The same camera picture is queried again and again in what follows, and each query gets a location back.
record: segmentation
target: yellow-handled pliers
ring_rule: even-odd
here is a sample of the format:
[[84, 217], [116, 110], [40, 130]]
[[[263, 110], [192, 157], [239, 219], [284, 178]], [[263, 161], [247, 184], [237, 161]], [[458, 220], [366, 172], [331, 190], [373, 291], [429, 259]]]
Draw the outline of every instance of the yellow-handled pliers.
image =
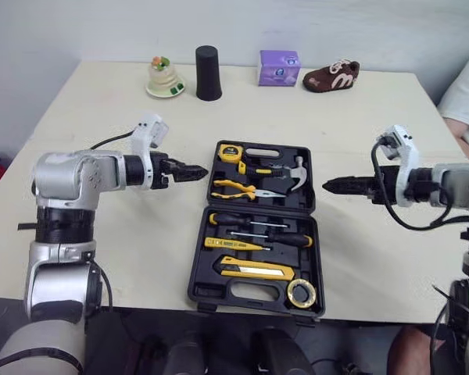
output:
[[249, 198], [253, 201], [256, 197], [261, 198], [284, 198], [286, 195], [275, 193], [274, 191], [270, 190], [261, 190], [257, 189], [253, 185], [245, 186], [244, 184], [240, 184], [239, 182], [231, 181], [231, 180], [215, 180], [213, 182], [213, 186], [230, 186], [232, 188], [239, 189], [242, 193], [239, 194], [232, 194], [232, 195], [224, 195], [213, 192], [211, 195], [215, 198], [222, 198], [222, 199], [233, 199], [233, 198]]

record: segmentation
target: cake figurine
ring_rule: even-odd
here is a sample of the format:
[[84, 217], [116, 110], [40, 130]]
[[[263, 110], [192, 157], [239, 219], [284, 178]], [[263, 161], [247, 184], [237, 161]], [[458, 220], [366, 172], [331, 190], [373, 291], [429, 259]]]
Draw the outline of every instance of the cake figurine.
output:
[[172, 98], [185, 89], [184, 79], [167, 57], [156, 56], [149, 65], [149, 82], [146, 91], [157, 98]]

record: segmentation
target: person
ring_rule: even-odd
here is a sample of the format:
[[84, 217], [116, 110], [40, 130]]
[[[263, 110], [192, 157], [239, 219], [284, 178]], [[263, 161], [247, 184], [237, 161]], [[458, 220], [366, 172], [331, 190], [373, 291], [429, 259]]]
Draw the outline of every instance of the person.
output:
[[[407, 325], [399, 330], [389, 349], [388, 375], [428, 375], [430, 373], [431, 330], [431, 324]], [[446, 332], [442, 330], [435, 340], [436, 351], [448, 341], [443, 339], [446, 337], [442, 337], [442, 334], [446, 334]]]
[[462, 151], [469, 158], [469, 61], [446, 90], [438, 110]]

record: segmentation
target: hammer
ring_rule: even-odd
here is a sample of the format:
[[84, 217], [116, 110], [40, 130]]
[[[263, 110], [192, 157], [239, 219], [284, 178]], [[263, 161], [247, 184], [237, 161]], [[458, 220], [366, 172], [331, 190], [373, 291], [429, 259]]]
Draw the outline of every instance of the hammer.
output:
[[303, 167], [303, 161], [304, 159], [302, 156], [296, 156], [295, 157], [295, 162], [297, 163], [296, 168], [290, 169], [290, 177], [291, 178], [298, 178], [299, 182], [295, 184], [290, 191], [295, 191], [301, 186], [304, 185], [307, 179], [307, 169]]
[[238, 162], [238, 173], [245, 174], [251, 177], [280, 177], [286, 178], [291, 177], [299, 179], [299, 182], [295, 184], [290, 191], [295, 191], [301, 186], [304, 185], [307, 179], [307, 169], [303, 167], [304, 158], [302, 156], [296, 156], [295, 162], [297, 163], [296, 168], [290, 168], [289, 166], [284, 166], [283, 168], [257, 168], [254, 166], [247, 166], [244, 162]]

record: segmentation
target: brown shoe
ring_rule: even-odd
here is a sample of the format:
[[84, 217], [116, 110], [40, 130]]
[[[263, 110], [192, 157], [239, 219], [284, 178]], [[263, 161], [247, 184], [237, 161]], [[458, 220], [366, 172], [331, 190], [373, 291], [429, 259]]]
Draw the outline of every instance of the brown shoe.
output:
[[303, 84], [312, 92], [327, 92], [351, 88], [360, 73], [360, 63], [342, 59], [304, 76]]

